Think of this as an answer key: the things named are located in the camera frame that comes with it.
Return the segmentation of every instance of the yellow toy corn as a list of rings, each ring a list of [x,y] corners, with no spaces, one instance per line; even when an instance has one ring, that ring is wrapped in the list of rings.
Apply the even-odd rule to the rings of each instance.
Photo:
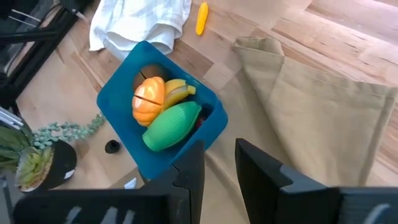
[[[205,30],[207,15],[209,14],[209,6],[206,2],[200,4],[197,19],[197,34],[201,35]]]

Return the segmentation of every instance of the hardwood floor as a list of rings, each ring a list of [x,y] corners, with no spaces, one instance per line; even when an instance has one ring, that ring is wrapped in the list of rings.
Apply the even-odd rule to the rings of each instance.
[[[85,12],[92,17],[97,3]],[[352,80],[398,86],[398,0],[207,0],[205,33],[195,34],[192,10],[169,57],[216,91],[241,69],[231,50],[239,36],[274,37],[286,56]],[[52,121],[88,123],[98,112],[97,92],[120,65],[107,50],[89,52],[89,25],[78,21],[18,99],[33,128]],[[136,165],[107,124],[78,142],[78,168],[67,188],[103,188]],[[392,113],[368,185],[398,186],[398,107]]]

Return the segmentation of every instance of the tan fabric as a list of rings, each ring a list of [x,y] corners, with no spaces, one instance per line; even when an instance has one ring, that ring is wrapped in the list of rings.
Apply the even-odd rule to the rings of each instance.
[[[234,49],[244,69],[219,93],[229,123],[206,153],[202,223],[248,223],[236,138],[323,184],[364,185],[397,89],[315,70],[274,39],[239,38]]]

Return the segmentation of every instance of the blue plastic bin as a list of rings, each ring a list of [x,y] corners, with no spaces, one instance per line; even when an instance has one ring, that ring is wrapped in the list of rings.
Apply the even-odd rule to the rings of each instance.
[[[150,64],[166,68],[170,79],[182,78],[189,85],[195,86],[197,93],[190,96],[189,100],[211,108],[209,117],[190,138],[161,152],[153,152],[144,144],[142,134],[146,128],[140,126],[132,117],[134,77],[142,67]],[[98,94],[97,105],[130,152],[143,176],[148,179],[154,179],[165,171],[169,164],[189,149],[196,140],[204,140],[205,149],[208,149],[228,122],[227,114],[216,94],[148,42],[140,42],[134,47]]]

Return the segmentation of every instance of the orange plastic pumpkin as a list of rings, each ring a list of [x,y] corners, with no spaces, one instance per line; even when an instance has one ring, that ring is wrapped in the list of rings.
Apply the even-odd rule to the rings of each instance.
[[[147,78],[132,98],[132,115],[142,126],[149,126],[162,112],[165,83],[160,77]]]

